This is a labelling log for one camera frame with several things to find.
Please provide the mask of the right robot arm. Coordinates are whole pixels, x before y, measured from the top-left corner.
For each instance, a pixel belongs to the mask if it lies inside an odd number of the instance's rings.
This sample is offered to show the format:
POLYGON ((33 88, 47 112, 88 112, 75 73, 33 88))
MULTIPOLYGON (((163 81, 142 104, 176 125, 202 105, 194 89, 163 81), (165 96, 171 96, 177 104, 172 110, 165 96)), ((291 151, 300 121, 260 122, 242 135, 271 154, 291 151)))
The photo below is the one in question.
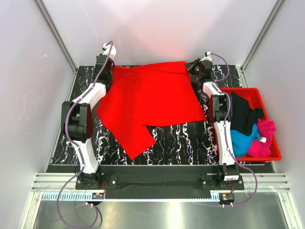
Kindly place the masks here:
POLYGON ((219 57, 206 52, 203 58, 187 63, 186 67, 190 74, 196 75, 198 86, 209 97, 209 118, 215 129, 219 150, 216 183, 218 187, 227 189, 239 179, 231 138, 232 99, 216 85, 218 80, 212 79, 213 56, 219 57))

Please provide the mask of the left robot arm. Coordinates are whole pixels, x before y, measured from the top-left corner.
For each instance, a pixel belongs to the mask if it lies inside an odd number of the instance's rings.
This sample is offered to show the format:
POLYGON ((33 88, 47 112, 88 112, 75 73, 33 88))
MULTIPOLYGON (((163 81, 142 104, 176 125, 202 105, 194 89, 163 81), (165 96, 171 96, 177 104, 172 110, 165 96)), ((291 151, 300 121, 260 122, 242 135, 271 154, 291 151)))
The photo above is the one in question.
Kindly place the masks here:
POLYGON ((103 177, 97 174, 99 163, 92 147, 94 129, 92 109, 109 92, 112 85, 112 70, 114 55, 100 54, 97 56, 96 75, 88 88, 72 101, 65 101, 61 107, 61 131, 73 146, 80 170, 89 174, 86 183, 93 189, 99 188, 103 177))

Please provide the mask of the red t shirt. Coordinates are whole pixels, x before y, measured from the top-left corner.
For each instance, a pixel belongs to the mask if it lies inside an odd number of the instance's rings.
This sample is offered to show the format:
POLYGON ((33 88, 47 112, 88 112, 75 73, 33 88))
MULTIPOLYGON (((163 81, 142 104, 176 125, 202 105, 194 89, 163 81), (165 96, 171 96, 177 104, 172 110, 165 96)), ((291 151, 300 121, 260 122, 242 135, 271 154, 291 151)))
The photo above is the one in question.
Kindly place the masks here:
POLYGON ((112 86, 99 101, 97 115, 130 159, 155 143, 148 126, 206 120, 185 64, 162 62, 114 68, 112 86))

